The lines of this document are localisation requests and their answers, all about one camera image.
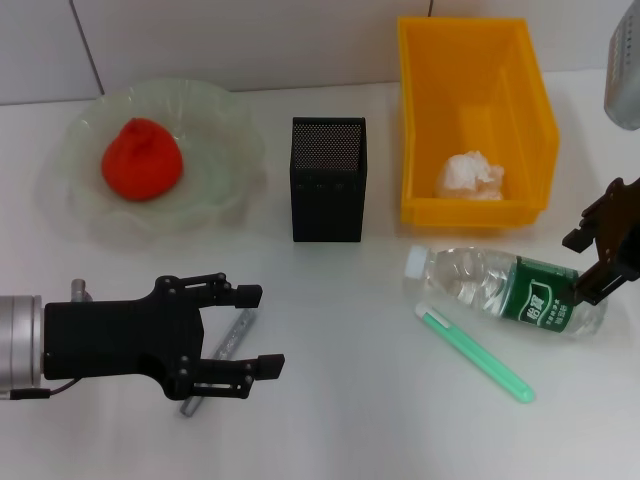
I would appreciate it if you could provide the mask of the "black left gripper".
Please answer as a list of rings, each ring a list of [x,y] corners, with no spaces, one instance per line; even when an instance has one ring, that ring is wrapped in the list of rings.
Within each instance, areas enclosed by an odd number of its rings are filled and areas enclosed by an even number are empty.
[[[200,309],[255,309],[260,285],[233,287],[225,273],[160,277],[136,300],[58,302],[44,308],[43,374],[48,380],[143,375],[167,398],[247,399],[256,381],[276,380],[283,354],[201,359]]]

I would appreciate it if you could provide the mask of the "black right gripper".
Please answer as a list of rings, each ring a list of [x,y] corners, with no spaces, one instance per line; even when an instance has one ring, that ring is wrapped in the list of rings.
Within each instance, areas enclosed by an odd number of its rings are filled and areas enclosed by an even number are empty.
[[[585,208],[562,245],[582,253],[595,245],[599,260],[573,288],[573,303],[598,305],[626,282],[639,278],[639,180],[616,178],[606,192]]]

